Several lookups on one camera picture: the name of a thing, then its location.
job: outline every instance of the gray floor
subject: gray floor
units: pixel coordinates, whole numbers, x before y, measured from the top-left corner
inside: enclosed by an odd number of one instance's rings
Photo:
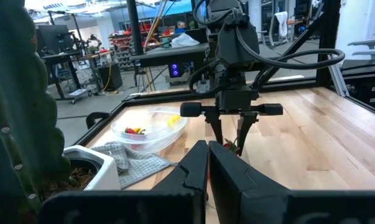
[[[286,43],[276,47],[274,50],[267,48],[264,45],[260,45],[261,55],[263,57],[276,57],[282,55],[292,43]],[[312,50],[318,48],[318,40],[309,40],[306,42],[301,50]],[[296,60],[289,60],[289,63],[313,63],[317,61],[316,55],[310,55],[306,57],[296,58]],[[152,67],[152,75],[154,77],[163,70],[166,66]],[[247,80],[253,80],[257,72],[247,72]],[[275,75],[277,77],[289,77],[295,75],[301,75],[303,77],[313,77],[315,76],[315,70],[309,71],[298,71],[298,70],[286,70],[280,69]],[[167,90],[170,88],[183,88],[186,85],[175,85],[170,86],[165,82],[165,76],[169,75],[167,69],[158,76],[155,80],[156,90]],[[78,71],[78,78],[81,82],[87,80],[90,76],[89,70]],[[84,97],[81,101],[78,101],[75,105],[72,105],[70,101],[57,101],[57,111],[58,120],[57,126],[63,131],[65,136],[65,146],[71,146],[75,141],[80,139],[82,135],[87,132],[87,127],[85,124],[85,118],[88,114],[95,111],[110,112],[113,110],[120,102],[130,95],[131,93],[137,93],[138,88],[134,87],[133,71],[122,72],[121,77],[123,79],[123,85],[119,89],[119,93],[116,95],[99,95]],[[67,94],[70,89],[66,82],[62,82],[64,93]],[[58,97],[56,88],[52,85],[48,88],[49,93],[53,97]],[[140,82],[139,91],[142,91],[142,83]]]

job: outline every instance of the white wall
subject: white wall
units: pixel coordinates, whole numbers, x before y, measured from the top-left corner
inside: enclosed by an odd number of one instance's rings
[[[336,48],[346,54],[346,59],[370,59],[370,56],[352,56],[353,52],[368,47],[348,47],[350,42],[369,39],[375,39],[375,0],[342,1]]]
[[[285,4],[286,4],[287,12],[288,12],[288,18],[291,18],[291,16],[295,15],[294,9],[297,5],[297,0],[287,0]]]
[[[262,31],[262,1],[261,0],[249,0],[248,1],[248,14],[249,21],[256,27],[256,32]],[[257,34],[257,38],[260,40],[262,34]]]
[[[108,35],[114,33],[114,26],[111,20],[111,16],[109,12],[102,12],[102,18],[97,19],[98,28],[100,30],[101,42],[103,43],[103,47],[105,49],[110,48],[110,44],[108,41]]]

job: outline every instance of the cactus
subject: cactus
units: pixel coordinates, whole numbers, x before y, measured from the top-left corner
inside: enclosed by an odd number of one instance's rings
[[[17,223],[19,215],[31,210],[7,158],[0,138],[0,223]]]
[[[46,66],[36,50],[35,25],[24,1],[1,0],[0,150],[37,211],[49,184],[70,181],[71,166],[63,155],[63,133],[56,127],[56,102],[46,92]]]

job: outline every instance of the gray cloth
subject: gray cloth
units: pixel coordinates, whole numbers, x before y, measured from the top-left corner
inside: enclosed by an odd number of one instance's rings
[[[114,158],[121,189],[135,184],[168,166],[174,166],[157,154],[137,152],[126,148],[120,142],[107,142],[104,146],[93,147],[92,150]]]

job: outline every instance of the white planter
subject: white planter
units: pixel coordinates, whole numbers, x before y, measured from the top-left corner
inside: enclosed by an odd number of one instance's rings
[[[84,190],[121,190],[117,165],[112,157],[83,146],[67,147],[63,153],[69,159],[86,159],[101,166],[95,178]]]

